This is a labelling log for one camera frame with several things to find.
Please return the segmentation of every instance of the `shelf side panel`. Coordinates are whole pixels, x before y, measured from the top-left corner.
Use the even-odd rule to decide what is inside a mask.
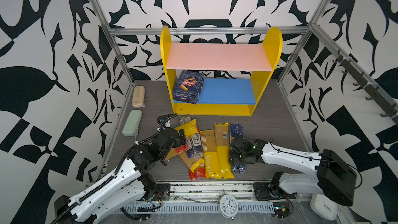
[[[278,28],[271,28],[264,38],[263,48],[267,54],[267,59],[272,66],[271,72],[254,71],[251,73],[250,82],[253,89],[256,104],[249,106],[251,114],[253,114],[260,98],[271,79],[273,72],[281,58],[283,46],[282,32]]]
[[[175,113],[192,115],[251,116],[250,105],[175,103]]]
[[[175,112],[172,91],[174,84],[176,83],[177,75],[175,70],[166,69],[166,64],[169,58],[171,45],[172,45],[172,37],[170,35],[170,30],[167,26],[163,26],[162,32],[160,34],[160,54],[162,56],[164,76],[166,77],[167,81],[167,88],[169,90],[170,101],[172,103],[173,111]]]

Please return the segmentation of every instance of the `barilla logo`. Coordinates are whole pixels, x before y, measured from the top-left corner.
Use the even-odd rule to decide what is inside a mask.
[[[187,85],[187,86],[190,87],[190,86],[196,85],[196,82],[193,82],[193,81],[183,81],[182,84],[183,84],[183,85]]]

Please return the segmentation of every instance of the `blue shelf board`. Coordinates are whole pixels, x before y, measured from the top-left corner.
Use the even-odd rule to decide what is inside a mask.
[[[197,104],[255,105],[253,89],[249,79],[205,78]]]

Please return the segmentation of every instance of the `wooden floor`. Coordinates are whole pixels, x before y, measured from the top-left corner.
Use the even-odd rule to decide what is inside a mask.
[[[142,119],[139,127],[138,140],[145,139],[157,131],[156,118],[160,115],[173,113],[166,82],[136,81],[136,86],[145,87],[146,108],[142,109]],[[122,127],[117,134],[116,142],[110,156],[107,172],[114,169],[125,151],[134,144],[135,139],[122,135],[122,128],[128,113],[133,110],[129,104],[123,117]],[[262,140],[275,139],[274,144],[294,150],[305,151],[304,143],[293,122],[282,93],[276,83],[271,80],[256,107],[253,116],[192,116],[196,118],[197,126],[201,130],[214,129],[214,123],[229,122],[243,125],[245,138]],[[178,125],[177,118],[172,119],[172,127]],[[188,168],[176,156],[167,162],[168,166],[156,165],[149,173],[155,181],[189,181]],[[235,174],[233,180],[270,180],[275,172],[295,173],[296,171],[282,166],[270,164],[246,165],[246,174]]]

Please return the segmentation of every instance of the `pink shelf board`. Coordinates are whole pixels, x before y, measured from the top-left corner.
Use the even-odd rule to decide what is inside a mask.
[[[272,71],[261,44],[172,43],[167,69]]]

